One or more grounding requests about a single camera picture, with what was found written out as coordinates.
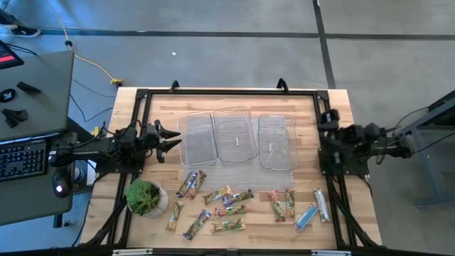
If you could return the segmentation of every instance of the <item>plant pot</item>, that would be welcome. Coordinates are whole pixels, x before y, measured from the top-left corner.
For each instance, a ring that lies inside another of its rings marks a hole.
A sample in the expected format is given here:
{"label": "plant pot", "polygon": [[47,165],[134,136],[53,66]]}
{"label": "plant pot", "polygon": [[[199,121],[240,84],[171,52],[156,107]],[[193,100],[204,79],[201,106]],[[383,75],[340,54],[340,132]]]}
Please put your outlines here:
{"label": "plant pot", "polygon": [[[156,204],[157,207],[155,207],[154,209],[151,209],[148,213],[145,213],[142,216],[147,217],[147,218],[156,218],[156,217],[160,216],[161,214],[163,214],[164,210],[166,210],[168,208],[169,198],[168,198],[167,192],[162,187],[156,185],[153,182],[149,182],[149,183],[151,183],[152,185],[155,185],[157,188],[159,188],[160,199],[159,199],[159,202]],[[131,206],[129,205],[129,203],[127,205],[128,205],[128,209],[132,212],[132,209],[131,209]]]}

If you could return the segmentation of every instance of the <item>gray floor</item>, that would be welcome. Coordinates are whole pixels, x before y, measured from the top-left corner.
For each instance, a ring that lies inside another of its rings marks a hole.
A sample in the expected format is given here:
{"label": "gray floor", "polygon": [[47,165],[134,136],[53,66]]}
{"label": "gray floor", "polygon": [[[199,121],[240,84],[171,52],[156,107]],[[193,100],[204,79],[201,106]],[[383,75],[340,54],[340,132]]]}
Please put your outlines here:
{"label": "gray floor", "polygon": [[[69,28],[128,31],[317,32],[309,0],[120,0],[52,1]],[[320,0],[328,33],[453,34],[455,2],[450,0]],[[59,28],[46,3],[12,0],[22,22]],[[63,36],[0,39],[38,53],[65,50]],[[327,88],[321,47],[310,38],[172,38],[72,36],[76,50],[106,67],[125,86],[273,87],[280,77],[291,87]],[[408,112],[453,90],[455,41],[329,40],[336,87],[347,89],[358,124],[391,127]],[[115,88],[98,69],[75,61],[74,78],[98,92]],[[73,84],[73,95],[91,117],[113,100]],[[109,121],[110,113],[83,123],[86,129]],[[433,152],[443,149],[435,146]],[[415,199],[429,195],[419,159],[387,157],[370,162],[373,200],[384,245],[402,250],[454,254],[455,205],[417,210]],[[64,219],[75,225],[53,230],[51,218],[0,227],[0,251],[69,246],[75,239],[87,196],[75,199]]]}

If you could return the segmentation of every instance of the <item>keyboard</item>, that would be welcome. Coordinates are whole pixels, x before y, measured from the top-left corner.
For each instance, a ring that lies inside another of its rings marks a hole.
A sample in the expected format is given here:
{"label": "keyboard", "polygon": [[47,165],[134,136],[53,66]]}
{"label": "keyboard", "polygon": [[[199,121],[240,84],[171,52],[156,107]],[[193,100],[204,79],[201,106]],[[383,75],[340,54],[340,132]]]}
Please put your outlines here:
{"label": "keyboard", "polygon": [[46,172],[46,141],[0,145],[0,182]]}

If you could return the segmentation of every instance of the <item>computer mouse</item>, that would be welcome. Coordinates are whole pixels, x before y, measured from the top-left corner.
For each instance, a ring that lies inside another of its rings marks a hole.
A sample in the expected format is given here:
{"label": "computer mouse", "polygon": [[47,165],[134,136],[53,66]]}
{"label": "computer mouse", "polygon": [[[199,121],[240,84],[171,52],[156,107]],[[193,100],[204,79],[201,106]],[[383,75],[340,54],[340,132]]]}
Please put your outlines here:
{"label": "computer mouse", "polygon": [[73,183],[71,182],[71,173],[67,166],[59,167],[52,175],[52,188],[59,198],[68,196],[71,192]]}

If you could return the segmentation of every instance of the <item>wooden table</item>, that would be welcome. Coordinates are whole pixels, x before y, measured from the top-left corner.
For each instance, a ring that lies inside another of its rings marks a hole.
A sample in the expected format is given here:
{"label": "wooden table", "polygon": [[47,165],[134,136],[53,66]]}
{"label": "wooden table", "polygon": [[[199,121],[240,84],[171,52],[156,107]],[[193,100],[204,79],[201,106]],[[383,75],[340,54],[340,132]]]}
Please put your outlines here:
{"label": "wooden table", "polygon": [[[137,88],[134,87],[119,88],[109,126],[110,130],[121,129],[130,123],[136,91]],[[340,112],[341,126],[352,124],[353,116],[347,91],[329,90],[329,96],[331,107]],[[199,111],[212,112],[223,107],[236,106],[249,107],[252,117],[258,117],[266,113],[292,114],[296,117],[296,135],[301,164],[298,169],[294,170],[293,175],[296,191],[296,216],[300,217],[310,203],[316,203],[313,194],[315,188],[321,188],[324,192],[327,192],[325,178],[321,175],[319,169],[317,155],[319,139],[316,129],[314,104],[310,97],[290,95],[154,95],[151,101],[149,122],[160,119],[165,128],[175,131],[177,130],[177,119],[182,114]],[[143,111],[144,103],[141,104],[139,117],[142,117]],[[165,164],[159,164],[154,157],[148,158],[144,172],[139,178],[157,183],[167,190],[171,196],[167,211],[162,216],[153,219],[137,215],[132,217],[128,247],[336,248],[332,223],[322,223],[318,214],[315,215],[301,234],[297,234],[292,229],[292,222],[290,220],[287,220],[285,223],[275,223],[272,206],[266,191],[253,191],[255,198],[242,202],[242,204],[250,209],[249,213],[244,215],[247,226],[246,230],[240,232],[227,231],[211,235],[209,223],[234,220],[241,215],[221,219],[212,216],[198,231],[194,239],[189,241],[182,234],[187,231],[201,210],[207,208],[210,212],[213,212],[214,207],[220,207],[222,205],[221,201],[216,201],[205,207],[199,198],[194,201],[185,198],[185,206],[178,219],[177,230],[175,233],[171,233],[164,228],[171,214],[175,192],[185,178],[183,166],[180,163],[178,148],[172,149],[168,153]],[[92,238],[112,212],[118,180],[119,174],[109,174],[95,184],[81,242],[86,242]],[[356,176],[347,176],[346,185],[353,215],[365,232],[375,242],[380,244],[378,224],[368,187],[364,181]],[[209,192],[211,191],[202,190],[197,197]],[[284,193],[280,193],[280,201],[284,202]],[[123,219],[124,213],[119,219],[116,241],[121,234]],[[341,214],[340,221],[344,232],[343,237],[345,240],[348,240],[346,222]]]}

